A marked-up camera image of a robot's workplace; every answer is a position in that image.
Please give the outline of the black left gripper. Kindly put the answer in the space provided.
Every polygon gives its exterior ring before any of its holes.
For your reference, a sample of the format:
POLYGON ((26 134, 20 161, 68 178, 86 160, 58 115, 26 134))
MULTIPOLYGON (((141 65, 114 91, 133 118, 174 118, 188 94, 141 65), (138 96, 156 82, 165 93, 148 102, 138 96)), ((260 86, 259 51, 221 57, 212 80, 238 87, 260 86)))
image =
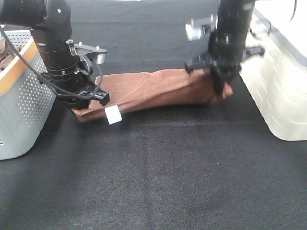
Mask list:
POLYGON ((110 101, 108 92, 90 80, 93 72, 90 59, 86 56, 41 55, 47 69, 40 74, 40 82, 69 107, 80 110, 89 107, 91 100, 106 105, 110 101))

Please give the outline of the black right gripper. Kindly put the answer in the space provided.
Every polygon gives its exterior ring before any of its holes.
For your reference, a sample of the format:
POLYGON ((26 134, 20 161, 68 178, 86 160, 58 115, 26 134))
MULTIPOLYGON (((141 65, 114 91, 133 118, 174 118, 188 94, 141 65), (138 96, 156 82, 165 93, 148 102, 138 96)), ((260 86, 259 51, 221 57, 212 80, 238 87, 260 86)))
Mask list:
POLYGON ((263 56, 263 46, 246 46, 246 36, 211 35, 208 50, 185 61, 184 69, 190 73, 211 68, 214 91, 221 96, 226 83, 230 83, 242 62, 252 56, 263 56))

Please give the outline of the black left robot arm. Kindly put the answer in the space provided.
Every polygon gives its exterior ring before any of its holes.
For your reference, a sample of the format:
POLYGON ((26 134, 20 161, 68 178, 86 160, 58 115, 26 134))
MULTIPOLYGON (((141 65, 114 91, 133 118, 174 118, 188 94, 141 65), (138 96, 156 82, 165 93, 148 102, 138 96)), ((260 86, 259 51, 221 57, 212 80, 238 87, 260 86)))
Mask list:
POLYGON ((46 72, 38 73, 22 62, 71 108, 88 108, 92 100, 102 106, 110 102, 108 92, 90 80, 93 64, 104 63, 107 51, 96 46, 74 44, 71 37, 71 8, 65 0, 2 0, 0 22, 28 27, 46 72))

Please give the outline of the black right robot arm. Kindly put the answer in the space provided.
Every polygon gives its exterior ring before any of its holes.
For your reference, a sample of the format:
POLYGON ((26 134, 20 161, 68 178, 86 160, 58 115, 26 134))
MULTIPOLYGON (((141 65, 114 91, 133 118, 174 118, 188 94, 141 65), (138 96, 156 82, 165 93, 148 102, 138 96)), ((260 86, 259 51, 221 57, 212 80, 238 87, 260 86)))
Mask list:
POLYGON ((219 95, 225 83, 239 74, 242 62, 265 53, 262 46, 246 46, 254 5, 253 0, 221 0, 216 15, 191 19, 185 25, 189 41, 209 35, 207 51, 186 60, 185 71, 209 69, 214 91, 219 95))

